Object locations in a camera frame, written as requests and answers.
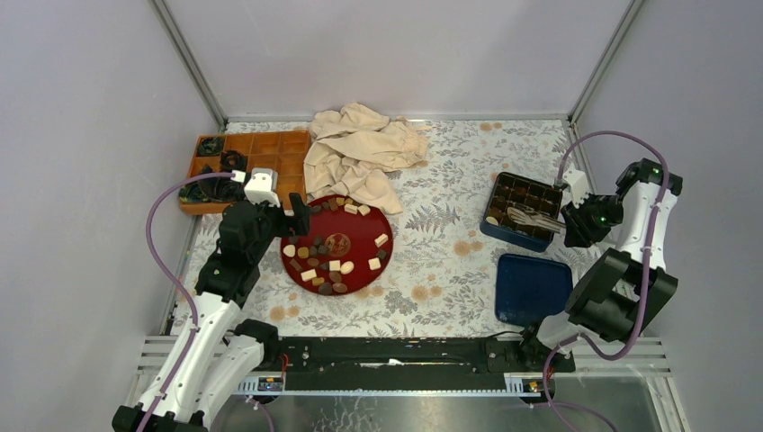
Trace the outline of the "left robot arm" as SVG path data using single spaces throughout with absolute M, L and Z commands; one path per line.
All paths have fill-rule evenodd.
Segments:
M 310 208 L 290 193 L 292 213 L 268 201 L 235 202 L 222 213 L 216 247 L 199 273 L 185 322 L 155 381 L 112 418 L 116 431 L 207 431 L 252 370 L 279 358 L 278 330 L 238 317 L 276 238 L 305 236 Z

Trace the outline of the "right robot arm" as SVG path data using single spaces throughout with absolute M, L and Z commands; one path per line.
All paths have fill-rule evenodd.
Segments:
M 544 318 L 516 346 L 517 362 L 537 371 L 565 340 L 598 336 L 630 345 L 678 288 L 668 273 L 664 238 L 682 177 L 644 158 L 617 178 L 613 194 L 575 195 L 561 210 L 568 248 L 592 247 L 619 233 L 614 245 L 579 279 L 562 312 Z

